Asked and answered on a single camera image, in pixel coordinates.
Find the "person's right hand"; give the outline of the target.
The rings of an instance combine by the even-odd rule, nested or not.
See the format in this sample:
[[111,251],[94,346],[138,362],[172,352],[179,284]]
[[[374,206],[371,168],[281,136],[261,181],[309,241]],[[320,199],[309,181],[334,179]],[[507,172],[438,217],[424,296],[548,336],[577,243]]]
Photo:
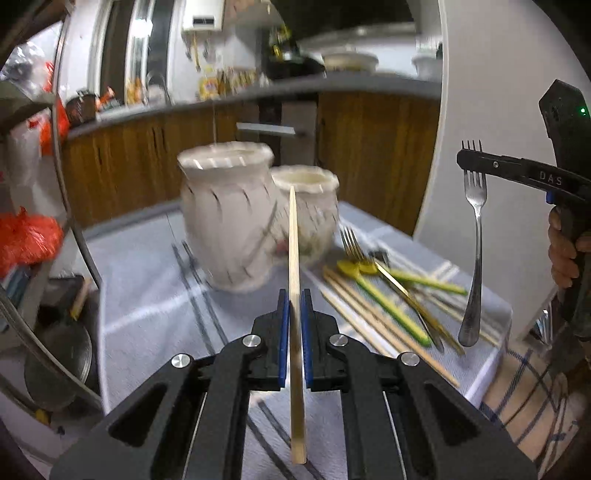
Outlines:
[[580,269],[575,262],[577,254],[590,252],[590,233],[584,233],[573,243],[562,234],[559,210],[554,207],[549,213],[548,238],[552,278],[559,288],[567,289],[580,275]]

